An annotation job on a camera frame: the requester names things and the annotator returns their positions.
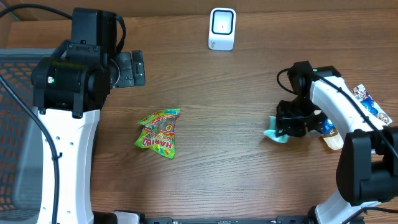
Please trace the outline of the beige dried mushroom bag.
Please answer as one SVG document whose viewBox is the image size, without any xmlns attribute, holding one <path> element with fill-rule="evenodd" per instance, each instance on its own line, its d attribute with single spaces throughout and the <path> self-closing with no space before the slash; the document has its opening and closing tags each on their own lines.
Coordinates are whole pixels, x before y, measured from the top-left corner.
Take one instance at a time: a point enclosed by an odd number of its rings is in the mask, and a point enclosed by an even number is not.
<svg viewBox="0 0 398 224">
<path fill-rule="evenodd" d="M 365 99 L 367 97 L 371 97 L 371 95 L 365 89 L 363 84 L 357 85 L 351 91 L 358 101 Z M 332 150 L 340 150 L 343 147 L 343 139 L 340 135 L 336 134 L 336 135 L 332 136 L 331 134 L 327 134 L 326 136 L 322 135 L 322 138 L 326 142 L 326 145 Z"/>
</svg>

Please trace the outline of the mint green tissue packet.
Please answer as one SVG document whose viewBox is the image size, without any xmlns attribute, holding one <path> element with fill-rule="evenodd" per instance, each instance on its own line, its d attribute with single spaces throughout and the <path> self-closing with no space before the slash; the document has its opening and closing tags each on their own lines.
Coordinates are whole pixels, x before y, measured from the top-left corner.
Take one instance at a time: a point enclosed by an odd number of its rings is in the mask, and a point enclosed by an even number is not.
<svg viewBox="0 0 398 224">
<path fill-rule="evenodd" d="M 288 142 L 290 136 L 285 134 L 281 136 L 277 136 L 277 130 L 276 130 L 276 117 L 275 116 L 269 116 L 269 127 L 267 130 L 264 131 L 264 135 L 268 137 L 269 139 L 273 140 L 274 142 L 285 144 Z"/>
</svg>

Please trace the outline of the blue snack packet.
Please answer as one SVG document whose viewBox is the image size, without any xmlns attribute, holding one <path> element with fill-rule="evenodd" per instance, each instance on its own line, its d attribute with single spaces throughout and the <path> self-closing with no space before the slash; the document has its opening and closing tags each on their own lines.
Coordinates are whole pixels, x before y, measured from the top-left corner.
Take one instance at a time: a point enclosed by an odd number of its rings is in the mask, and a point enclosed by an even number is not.
<svg viewBox="0 0 398 224">
<path fill-rule="evenodd" d="M 372 114 L 370 120 L 376 127 L 381 127 L 390 123 L 390 118 L 384 111 L 379 107 L 379 105 L 374 102 L 371 97 L 367 97 L 359 101 L 364 108 L 368 110 L 368 114 Z M 341 119 L 338 121 L 341 123 L 343 129 L 338 129 L 335 123 L 330 119 L 327 118 L 322 124 L 323 135 L 326 136 L 327 134 L 340 135 L 341 137 L 345 136 L 346 133 L 353 132 L 355 129 L 362 129 L 364 131 L 372 131 L 373 129 L 370 128 L 365 121 L 362 120 L 363 125 L 353 124 L 352 122 L 347 123 L 347 119 Z"/>
</svg>

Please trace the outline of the green Haribo gummy bag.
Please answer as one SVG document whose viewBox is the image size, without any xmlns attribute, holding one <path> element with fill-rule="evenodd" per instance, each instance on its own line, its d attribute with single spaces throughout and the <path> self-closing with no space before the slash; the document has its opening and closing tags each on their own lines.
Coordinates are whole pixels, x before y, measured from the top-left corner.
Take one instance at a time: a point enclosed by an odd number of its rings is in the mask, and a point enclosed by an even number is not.
<svg viewBox="0 0 398 224">
<path fill-rule="evenodd" d="M 143 129 L 134 144 L 173 159 L 176 153 L 174 128 L 179 113 L 178 108 L 160 110 L 140 120 L 138 124 Z"/>
</svg>

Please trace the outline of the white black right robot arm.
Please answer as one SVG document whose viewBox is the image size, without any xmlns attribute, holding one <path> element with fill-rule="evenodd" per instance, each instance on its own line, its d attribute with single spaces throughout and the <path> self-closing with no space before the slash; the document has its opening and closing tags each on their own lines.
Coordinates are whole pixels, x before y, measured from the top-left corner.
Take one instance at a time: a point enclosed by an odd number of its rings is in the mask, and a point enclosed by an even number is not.
<svg viewBox="0 0 398 224">
<path fill-rule="evenodd" d="M 379 207 L 397 197 L 397 128 L 371 114 L 346 86 L 333 66 L 313 68 L 308 61 L 284 69 L 292 101 L 276 108 L 276 136 L 301 138 L 322 131 L 329 119 L 343 139 L 336 169 L 337 190 L 306 216 L 291 223 L 364 223 L 369 210 L 395 213 Z"/>
</svg>

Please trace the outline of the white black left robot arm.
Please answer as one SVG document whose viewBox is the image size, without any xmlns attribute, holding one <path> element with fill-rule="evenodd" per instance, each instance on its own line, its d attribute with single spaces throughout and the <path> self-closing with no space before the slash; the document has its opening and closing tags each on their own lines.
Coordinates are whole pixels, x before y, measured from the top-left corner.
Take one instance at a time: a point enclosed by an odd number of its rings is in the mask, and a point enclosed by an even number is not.
<svg viewBox="0 0 398 224">
<path fill-rule="evenodd" d="M 124 52 L 123 18 L 76 8 L 72 34 L 32 72 L 34 106 L 42 131 L 43 169 L 39 223 L 144 221 L 127 210 L 95 212 L 90 180 L 100 112 L 113 88 L 146 83 L 140 50 Z"/>
</svg>

